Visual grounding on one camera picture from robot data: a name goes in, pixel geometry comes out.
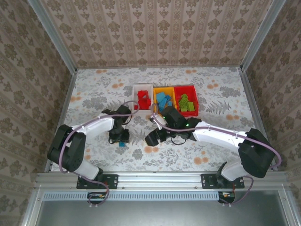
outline table surface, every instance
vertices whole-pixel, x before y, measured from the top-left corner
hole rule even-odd
[[[199,115],[203,121],[226,129],[249,131],[254,128],[243,84],[237,67],[198,68],[123,68],[77,71],[75,87],[65,124],[79,125],[104,109],[117,110],[132,98],[132,85],[152,83],[153,87],[195,86]],[[157,147],[146,145],[144,138],[156,128],[149,115],[137,115],[126,125],[130,142],[125,147],[108,143],[108,132],[86,143],[84,158],[104,171],[217,171],[238,152],[187,140],[174,145],[170,139]],[[51,171],[58,171],[53,164]]]

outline patterned wallpaper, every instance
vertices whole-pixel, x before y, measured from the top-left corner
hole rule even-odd
[[[42,0],[79,68],[238,65],[271,0]]]
[[[286,1],[247,74],[301,206],[301,1]]]
[[[0,1],[0,225],[18,225],[70,73],[26,0]]]

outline green block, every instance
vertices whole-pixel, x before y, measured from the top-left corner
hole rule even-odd
[[[182,98],[185,97],[185,98],[188,99],[188,96],[186,95],[186,93],[184,93],[181,97],[182,97]]]
[[[180,101],[179,101],[179,106],[182,108],[183,106],[185,106],[185,104],[188,102],[188,98],[183,97]]]
[[[187,102],[187,109],[189,112],[193,112],[194,111],[194,105],[193,102]]]

